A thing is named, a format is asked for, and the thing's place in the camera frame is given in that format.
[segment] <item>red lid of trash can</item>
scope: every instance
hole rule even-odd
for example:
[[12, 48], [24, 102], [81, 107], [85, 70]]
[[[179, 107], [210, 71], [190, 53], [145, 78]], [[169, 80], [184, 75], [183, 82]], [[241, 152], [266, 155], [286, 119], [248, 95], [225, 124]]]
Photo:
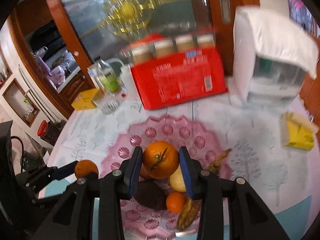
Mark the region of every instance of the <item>red lid of trash can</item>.
[[49, 124], [45, 120], [43, 120], [39, 129], [38, 129], [37, 135], [38, 136], [45, 136], [48, 132], [48, 127], [49, 127]]

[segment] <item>red package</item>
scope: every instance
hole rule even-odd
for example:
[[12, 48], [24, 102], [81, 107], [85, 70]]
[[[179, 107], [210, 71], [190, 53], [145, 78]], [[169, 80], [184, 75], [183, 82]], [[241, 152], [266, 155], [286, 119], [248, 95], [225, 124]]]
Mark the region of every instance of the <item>red package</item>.
[[149, 110], [228, 91], [215, 47], [174, 53], [135, 65], [131, 71], [143, 106]]

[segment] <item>clear glass cup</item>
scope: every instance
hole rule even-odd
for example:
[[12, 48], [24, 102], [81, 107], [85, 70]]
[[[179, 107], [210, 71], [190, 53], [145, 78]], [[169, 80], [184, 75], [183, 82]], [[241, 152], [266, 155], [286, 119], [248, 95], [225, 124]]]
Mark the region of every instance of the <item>clear glass cup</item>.
[[114, 113], [119, 107], [119, 102], [108, 91], [103, 93], [100, 98], [94, 98], [92, 101], [106, 115]]

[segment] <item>metal bolt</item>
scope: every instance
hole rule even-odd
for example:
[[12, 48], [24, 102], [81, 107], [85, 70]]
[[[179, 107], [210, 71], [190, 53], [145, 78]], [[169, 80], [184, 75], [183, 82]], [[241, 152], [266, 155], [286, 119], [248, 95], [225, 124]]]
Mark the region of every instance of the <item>metal bolt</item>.
[[202, 171], [200, 171], [200, 174], [201, 174], [202, 176], [207, 177], [207, 176], [210, 175], [210, 171], [208, 171], [208, 170], [202, 170]]
[[115, 177], [120, 176], [121, 174], [122, 174], [122, 171], [121, 171], [121, 170], [114, 170], [114, 171], [112, 172], [112, 175], [115, 176]]
[[86, 182], [86, 179], [85, 179], [85, 178], [79, 178], [79, 179], [77, 180], [77, 184], [78, 184], [78, 185], [83, 185], [85, 182]]
[[245, 179], [244, 178], [237, 178], [236, 182], [240, 185], [243, 185], [245, 183]]

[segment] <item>pink plate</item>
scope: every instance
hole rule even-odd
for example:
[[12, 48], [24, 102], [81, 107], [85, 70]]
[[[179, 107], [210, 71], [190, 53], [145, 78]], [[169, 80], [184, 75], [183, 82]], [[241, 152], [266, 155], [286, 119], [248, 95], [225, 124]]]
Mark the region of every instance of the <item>pink plate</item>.
[[[123, 160], [131, 157], [134, 147], [141, 146], [145, 149], [154, 141], [167, 141], [177, 150], [181, 146], [186, 146], [190, 156], [198, 160], [204, 169], [223, 151], [216, 133], [208, 131], [199, 121], [189, 121], [184, 116], [149, 117], [146, 122], [131, 125], [127, 133], [119, 134], [116, 143], [109, 147], [108, 156], [101, 162], [103, 172], [100, 177], [118, 169]], [[231, 174], [232, 170], [225, 159], [220, 177], [230, 179]], [[157, 180], [156, 183], [166, 192], [171, 191], [168, 179]], [[121, 210], [124, 227], [135, 229], [148, 239], [172, 239], [177, 235], [192, 234], [199, 226], [197, 219], [186, 232], [179, 232], [176, 229], [179, 214], [173, 214], [168, 210], [154, 211], [140, 205], [134, 198], [130, 201], [122, 200]]]

